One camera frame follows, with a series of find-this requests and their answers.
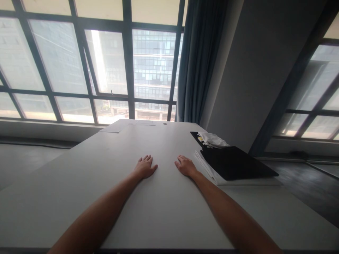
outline paper sheet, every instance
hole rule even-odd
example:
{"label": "paper sheet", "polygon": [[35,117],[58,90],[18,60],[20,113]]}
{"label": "paper sheet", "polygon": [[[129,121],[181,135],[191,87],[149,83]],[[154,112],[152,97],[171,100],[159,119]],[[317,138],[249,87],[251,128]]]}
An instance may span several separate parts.
{"label": "paper sheet", "polygon": [[149,120],[139,120],[136,125],[155,125],[153,121]]}
{"label": "paper sheet", "polygon": [[132,120],[132,119],[119,119],[118,121],[112,123],[106,128],[102,129],[101,132],[111,132],[111,133],[119,133],[122,131],[127,125],[150,125],[155,126],[154,121],[148,120]]}
{"label": "paper sheet", "polygon": [[114,122],[113,124],[107,126],[106,128],[102,129],[101,132],[112,132],[112,133],[119,133],[123,130],[127,125],[132,124],[129,120],[119,119],[118,121]]}

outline window pane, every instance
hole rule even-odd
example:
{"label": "window pane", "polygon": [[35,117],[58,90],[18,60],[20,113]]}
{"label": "window pane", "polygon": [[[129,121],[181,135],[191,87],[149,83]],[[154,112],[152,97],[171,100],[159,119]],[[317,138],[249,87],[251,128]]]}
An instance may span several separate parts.
{"label": "window pane", "polygon": [[339,39],[339,12],[327,30],[324,38]]}
{"label": "window pane", "polygon": [[302,137],[328,139],[338,126],[339,117],[317,116]]}
{"label": "window pane", "polygon": [[102,124],[112,124],[119,119],[129,119],[128,102],[94,100],[98,122]]}
{"label": "window pane", "polygon": [[136,98],[170,99],[176,34],[133,30]]}
{"label": "window pane", "polygon": [[185,0],[184,16],[183,16],[183,26],[185,26],[185,23],[186,23],[187,6],[188,6],[188,0]]}
{"label": "window pane", "polygon": [[89,99],[71,97],[55,98],[64,121],[94,123]]}
{"label": "window pane", "polygon": [[0,92],[0,116],[20,118],[8,93]]}
{"label": "window pane", "polygon": [[75,0],[79,17],[124,20],[122,0]]}
{"label": "window pane", "polygon": [[180,0],[132,0],[132,21],[177,25]]}
{"label": "window pane", "polygon": [[0,10],[14,11],[14,6],[11,0],[1,0]]}
{"label": "window pane", "polygon": [[28,119],[54,120],[56,117],[46,95],[14,94],[20,108]]}
{"label": "window pane", "polygon": [[339,73],[339,47],[319,45],[298,84],[290,109],[312,110]]}
{"label": "window pane", "polygon": [[180,45],[179,45],[179,56],[178,56],[178,65],[177,65],[177,73],[176,73],[176,83],[174,85],[174,95],[173,100],[176,101],[178,98],[178,80],[179,80],[179,69],[180,69],[180,60],[181,60],[181,50],[183,48],[183,38],[184,34],[181,34]]}
{"label": "window pane", "polygon": [[87,60],[86,53],[85,53],[85,58],[86,58],[87,71],[88,71],[88,75],[89,75],[89,81],[91,82],[92,94],[93,94],[93,95],[96,95],[96,91],[95,91],[94,83],[93,83],[93,77],[92,77],[91,70],[89,69],[89,65],[88,65],[88,60]]}
{"label": "window pane", "polygon": [[127,94],[121,33],[85,30],[99,91]]}
{"label": "window pane", "polygon": [[135,103],[135,119],[167,121],[168,105],[157,103]]}
{"label": "window pane", "polygon": [[22,0],[27,12],[71,15],[68,0]]}
{"label": "window pane", "polygon": [[45,91],[18,19],[0,18],[0,67],[11,88]]}
{"label": "window pane", "polygon": [[275,130],[274,135],[294,137],[307,116],[308,115],[304,114],[284,114],[277,129]]}
{"label": "window pane", "polygon": [[177,106],[176,105],[172,105],[171,122],[175,121],[175,118],[176,118],[176,109],[177,109]]}
{"label": "window pane", "polygon": [[331,99],[329,99],[323,109],[339,110],[339,89],[334,93]]}
{"label": "window pane", "polygon": [[88,94],[73,24],[42,20],[30,24],[53,91]]}

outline hand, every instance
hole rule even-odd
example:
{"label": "hand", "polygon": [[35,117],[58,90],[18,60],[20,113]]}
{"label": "hand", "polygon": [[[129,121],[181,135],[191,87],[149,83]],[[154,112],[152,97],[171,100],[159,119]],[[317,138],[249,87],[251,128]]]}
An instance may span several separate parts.
{"label": "hand", "polygon": [[158,168],[157,164],[151,167],[152,161],[153,157],[151,157],[151,155],[146,155],[144,158],[140,158],[135,166],[134,173],[138,174],[141,178],[150,177]]}
{"label": "hand", "polygon": [[180,161],[180,163],[175,161],[174,164],[183,175],[192,176],[194,173],[198,172],[197,168],[194,166],[194,163],[190,159],[186,158],[185,156],[179,155],[178,160]]}

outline blue curtain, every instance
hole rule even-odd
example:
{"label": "blue curtain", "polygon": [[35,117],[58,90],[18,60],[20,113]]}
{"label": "blue curtain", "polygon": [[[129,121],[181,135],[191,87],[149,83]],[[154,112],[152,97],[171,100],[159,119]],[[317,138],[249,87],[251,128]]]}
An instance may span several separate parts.
{"label": "blue curtain", "polygon": [[219,48],[227,0],[188,2],[176,121],[199,124]]}

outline floor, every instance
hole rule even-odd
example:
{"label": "floor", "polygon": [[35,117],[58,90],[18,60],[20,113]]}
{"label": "floor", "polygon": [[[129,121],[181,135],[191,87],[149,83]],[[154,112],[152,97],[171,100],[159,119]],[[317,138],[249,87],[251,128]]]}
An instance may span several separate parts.
{"label": "floor", "polygon": [[[339,181],[304,163],[263,161],[299,200],[339,228]],[[339,173],[339,166],[316,165]]]}
{"label": "floor", "polygon": [[42,146],[0,144],[0,191],[66,151]]}
{"label": "floor", "polygon": [[[0,144],[0,190],[19,181],[67,149]],[[263,161],[298,199],[339,228],[339,181],[304,163]],[[339,165],[316,165],[339,175]]]}

